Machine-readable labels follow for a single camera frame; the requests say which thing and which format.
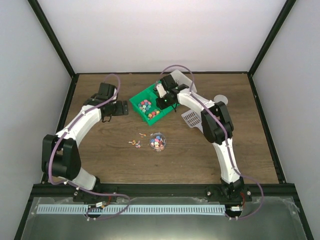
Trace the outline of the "clear plastic round container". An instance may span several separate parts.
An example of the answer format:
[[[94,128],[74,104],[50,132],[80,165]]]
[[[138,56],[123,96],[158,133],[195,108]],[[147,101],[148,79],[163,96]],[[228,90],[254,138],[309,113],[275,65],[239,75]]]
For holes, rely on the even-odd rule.
[[[167,139],[162,133],[157,132],[150,135],[149,145],[154,151],[162,152],[165,149],[166,144]]]

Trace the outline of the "green bin candies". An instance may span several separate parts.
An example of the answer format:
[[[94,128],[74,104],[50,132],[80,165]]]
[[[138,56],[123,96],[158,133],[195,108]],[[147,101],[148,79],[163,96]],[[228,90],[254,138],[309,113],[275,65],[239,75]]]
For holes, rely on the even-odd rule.
[[[160,112],[159,110],[156,110],[152,107],[152,103],[148,98],[145,89],[135,96],[131,97],[129,101],[132,104],[133,110],[138,113],[141,116],[142,120],[149,126],[152,126],[168,114]]]
[[[152,84],[150,86],[148,86],[146,89],[145,89],[145,93],[147,95],[147,97],[149,98],[150,102],[151,102],[151,106],[153,109],[156,109],[156,110],[159,110],[160,112],[163,112],[164,114],[167,114],[171,111],[173,111],[176,107],[176,105],[169,105],[168,107],[166,108],[161,108],[158,106],[157,104],[157,99],[160,97],[159,96],[159,93],[157,92],[156,90],[156,84]]]

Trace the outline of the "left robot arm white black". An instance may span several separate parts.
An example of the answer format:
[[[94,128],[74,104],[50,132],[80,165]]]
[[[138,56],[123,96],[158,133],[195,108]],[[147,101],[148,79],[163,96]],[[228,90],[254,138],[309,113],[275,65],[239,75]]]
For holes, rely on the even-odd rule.
[[[42,141],[41,169],[48,176],[61,178],[85,189],[89,201],[97,202],[102,189],[97,186],[98,178],[82,167],[79,146],[90,129],[98,122],[115,116],[129,114],[128,103],[118,100],[118,88],[101,83],[97,93],[88,98],[79,113],[62,130],[46,135]]]

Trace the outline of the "lilac slotted plastic scoop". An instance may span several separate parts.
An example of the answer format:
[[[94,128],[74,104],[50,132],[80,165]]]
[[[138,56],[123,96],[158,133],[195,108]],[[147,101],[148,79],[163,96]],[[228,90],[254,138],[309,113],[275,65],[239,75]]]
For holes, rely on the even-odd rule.
[[[201,132],[203,132],[201,118],[196,112],[190,109],[181,114],[181,117],[189,128],[198,128]]]

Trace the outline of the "round grey metal lid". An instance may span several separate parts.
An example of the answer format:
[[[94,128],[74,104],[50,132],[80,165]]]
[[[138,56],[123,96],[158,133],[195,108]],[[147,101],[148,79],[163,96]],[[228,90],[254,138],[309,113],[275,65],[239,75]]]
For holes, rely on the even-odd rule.
[[[225,95],[222,94],[218,94],[214,97],[214,102],[218,103],[218,102],[223,102],[225,105],[228,104],[228,98]]]

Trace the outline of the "white bin striped candies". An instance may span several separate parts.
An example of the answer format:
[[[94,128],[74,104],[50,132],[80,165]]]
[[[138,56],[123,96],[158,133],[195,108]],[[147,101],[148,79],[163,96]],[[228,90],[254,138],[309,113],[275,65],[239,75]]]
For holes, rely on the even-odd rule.
[[[185,74],[183,74],[180,70],[176,69],[173,72],[171,72],[170,75],[177,84],[177,86],[174,87],[175,89],[182,84],[185,84],[188,87],[190,87],[193,83],[193,81],[190,78],[188,78]]]

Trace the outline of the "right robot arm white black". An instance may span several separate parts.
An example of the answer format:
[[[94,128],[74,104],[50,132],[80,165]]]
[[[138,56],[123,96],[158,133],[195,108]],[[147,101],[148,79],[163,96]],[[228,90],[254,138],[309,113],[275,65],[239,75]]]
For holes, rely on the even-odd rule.
[[[195,80],[180,71],[162,77],[156,84],[156,106],[161,110],[182,105],[201,120],[202,133],[215,149],[220,166],[221,191],[229,202],[236,200],[244,188],[233,151],[234,125],[224,102],[215,102],[197,94]]]

